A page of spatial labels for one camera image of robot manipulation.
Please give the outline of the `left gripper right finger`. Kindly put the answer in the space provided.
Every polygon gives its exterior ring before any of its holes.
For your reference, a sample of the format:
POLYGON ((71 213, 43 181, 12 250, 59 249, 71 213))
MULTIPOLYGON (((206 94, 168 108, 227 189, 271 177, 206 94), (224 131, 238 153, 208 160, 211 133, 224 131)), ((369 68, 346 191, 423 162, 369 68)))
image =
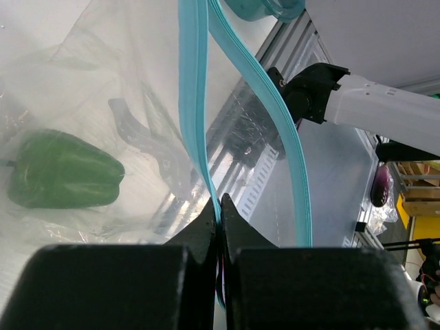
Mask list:
POLYGON ((228 193, 221 198, 221 239, 224 267, 232 265, 242 249, 276 248, 239 214, 228 193))

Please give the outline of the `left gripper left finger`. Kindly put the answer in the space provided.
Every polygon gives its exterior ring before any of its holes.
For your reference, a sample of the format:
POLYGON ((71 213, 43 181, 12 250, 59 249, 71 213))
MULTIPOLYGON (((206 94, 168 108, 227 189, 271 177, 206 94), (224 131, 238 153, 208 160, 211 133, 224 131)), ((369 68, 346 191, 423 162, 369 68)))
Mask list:
POLYGON ((213 268, 217 262, 214 204, 208 200, 200 214, 164 245, 185 246, 199 265, 213 268))

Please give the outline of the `clear zip top bag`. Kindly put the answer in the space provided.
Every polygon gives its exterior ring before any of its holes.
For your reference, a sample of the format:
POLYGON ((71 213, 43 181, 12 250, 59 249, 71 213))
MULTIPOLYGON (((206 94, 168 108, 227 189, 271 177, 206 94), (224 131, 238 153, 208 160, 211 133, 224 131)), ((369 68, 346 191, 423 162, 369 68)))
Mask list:
POLYGON ((224 1, 1 2, 1 243, 162 243, 209 199, 237 206, 269 144, 276 165, 249 222, 276 245, 312 244, 298 133, 257 62, 275 26, 224 1), (118 198, 24 208, 7 195, 28 132, 72 134, 125 169, 118 198))

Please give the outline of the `green toy bell pepper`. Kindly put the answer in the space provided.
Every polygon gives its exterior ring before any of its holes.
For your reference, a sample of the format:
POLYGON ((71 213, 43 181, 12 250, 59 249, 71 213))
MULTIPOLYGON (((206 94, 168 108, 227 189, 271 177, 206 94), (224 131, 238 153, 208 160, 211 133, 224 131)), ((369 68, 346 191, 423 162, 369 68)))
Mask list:
POLYGON ((79 209, 112 204, 120 194, 121 162, 62 131, 28 131, 13 161, 7 195, 24 208, 79 209))

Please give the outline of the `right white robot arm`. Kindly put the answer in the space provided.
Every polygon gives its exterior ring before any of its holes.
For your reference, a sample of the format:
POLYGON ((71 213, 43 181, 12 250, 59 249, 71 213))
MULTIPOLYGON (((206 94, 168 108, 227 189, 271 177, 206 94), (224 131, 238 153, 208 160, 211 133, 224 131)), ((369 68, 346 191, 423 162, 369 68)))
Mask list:
POLYGON ((294 76, 281 96, 293 119, 355 127, 394 141, 383 162, 439 159, 439 99, 396 89, 347 68, 316 63, 294 76))

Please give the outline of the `purple toy eggplant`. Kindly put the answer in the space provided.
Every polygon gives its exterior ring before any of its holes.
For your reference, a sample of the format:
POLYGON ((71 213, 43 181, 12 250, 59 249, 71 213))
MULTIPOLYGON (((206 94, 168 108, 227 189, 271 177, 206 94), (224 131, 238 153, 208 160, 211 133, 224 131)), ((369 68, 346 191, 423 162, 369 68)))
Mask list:
POLYGON ((383 207, 388 201, 391 189, 391 174, 387 163, 380 165, 373 178, 370 191, 370 200, 373 206, 377 208, 383 207))

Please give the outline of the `teal plastic tray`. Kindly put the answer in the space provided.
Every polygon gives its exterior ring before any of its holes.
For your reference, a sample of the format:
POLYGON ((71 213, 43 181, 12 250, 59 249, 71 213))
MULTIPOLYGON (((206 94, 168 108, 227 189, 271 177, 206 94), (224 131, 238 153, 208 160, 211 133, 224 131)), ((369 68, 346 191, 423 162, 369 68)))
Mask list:
POLYGON ((305 9, 305 0, 225 0, 228 7, 244 21, 274 17, 283 23, 296 19, 305 9))

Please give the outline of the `aluminium mounting rail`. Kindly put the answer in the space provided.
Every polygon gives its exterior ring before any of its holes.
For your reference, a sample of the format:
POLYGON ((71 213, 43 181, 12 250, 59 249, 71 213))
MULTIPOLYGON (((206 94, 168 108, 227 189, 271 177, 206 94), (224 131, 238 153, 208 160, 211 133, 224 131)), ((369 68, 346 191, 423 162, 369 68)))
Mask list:
POLYGON ((277 22, 256 55, 265 69, 288 76, 315 62, 331 59, 307 11, 289 23, 277 22))

